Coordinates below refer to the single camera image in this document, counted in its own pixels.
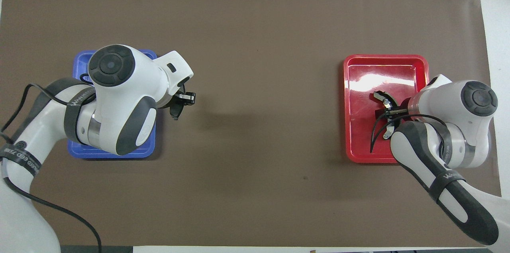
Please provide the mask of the brown table mat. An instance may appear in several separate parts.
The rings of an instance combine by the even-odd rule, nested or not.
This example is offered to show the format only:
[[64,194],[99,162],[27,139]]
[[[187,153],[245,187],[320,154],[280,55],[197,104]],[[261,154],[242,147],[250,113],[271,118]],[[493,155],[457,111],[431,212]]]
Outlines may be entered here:
[[399,165],[346,155],[343,61],[421,55],[490,84],[481,0],[2,0],[0,126],[30,82],[82,50],[178,51],[197,102],[158,112],[142,161],[84,161],[60,141],[31,193],[104,245],[477,247]]

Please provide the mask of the curved brake shoe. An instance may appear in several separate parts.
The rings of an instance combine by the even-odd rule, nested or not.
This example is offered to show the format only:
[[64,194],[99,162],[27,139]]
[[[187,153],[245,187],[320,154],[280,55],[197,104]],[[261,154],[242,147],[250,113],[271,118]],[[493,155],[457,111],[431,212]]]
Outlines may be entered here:
[[[397,106],[396,100],[388,92],[374,91],[373,96],[375,99],[377,99],[379,102],[382,103],[383,107],[384,107],[384,104],[391,104],[392,106]],[[375,121],[375,125],[373,126],[372,137],[374,137],[376,125],[378,124],[379,121],[381,121],[381,119],[383,119],[383,115],[384,115],[384,108],[381,109],[380,111],[377,110],[375,112],[376,121]],[[386,131],[383,135],[383,139],[389,140],[390,137],[394,133],[395,126],[385,126],[385,129],[386,129]]]

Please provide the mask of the red plastic tray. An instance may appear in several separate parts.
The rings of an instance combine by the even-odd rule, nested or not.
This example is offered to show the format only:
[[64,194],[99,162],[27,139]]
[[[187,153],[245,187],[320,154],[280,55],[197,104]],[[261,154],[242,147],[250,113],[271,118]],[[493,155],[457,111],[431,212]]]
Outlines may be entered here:
[[384,105],[373,93],[387,92],[401,105],[428,84],[428,61],[420,55],[350,55],[341,72],[347,157],[359,164],[396,164],[390,141],[382,135],[370,150],[372,131],[386,123],[377,120]]

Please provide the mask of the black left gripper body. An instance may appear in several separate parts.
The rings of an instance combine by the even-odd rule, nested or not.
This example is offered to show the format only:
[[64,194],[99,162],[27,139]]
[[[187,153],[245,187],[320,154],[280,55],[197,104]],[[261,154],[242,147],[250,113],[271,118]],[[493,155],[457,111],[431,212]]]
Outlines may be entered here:
[[177,104],[177,95],[179,92],[186,92],[186,89],[185,89],[185,86],[182,85],[175,93],[175,95],[173,95],[173,97],[171,98],[171,105],[173,104]]

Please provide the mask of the blue plastic tray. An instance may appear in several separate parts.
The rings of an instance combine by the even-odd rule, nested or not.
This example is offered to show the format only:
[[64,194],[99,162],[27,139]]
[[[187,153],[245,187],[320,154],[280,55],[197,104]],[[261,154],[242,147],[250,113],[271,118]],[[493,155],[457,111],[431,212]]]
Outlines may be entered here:
[[[95,52],[95,50],[84,50],[75,56],[72,71],[73,78],[79,79],[81,75],[88,72],[89,61]],[[68,140],[67,148],[73,157],[83,160],[143,160],[155,150],[155,130],[156,126],[153,126],[152,132],[144,144],[126,155],[115,155],[71,140]]]

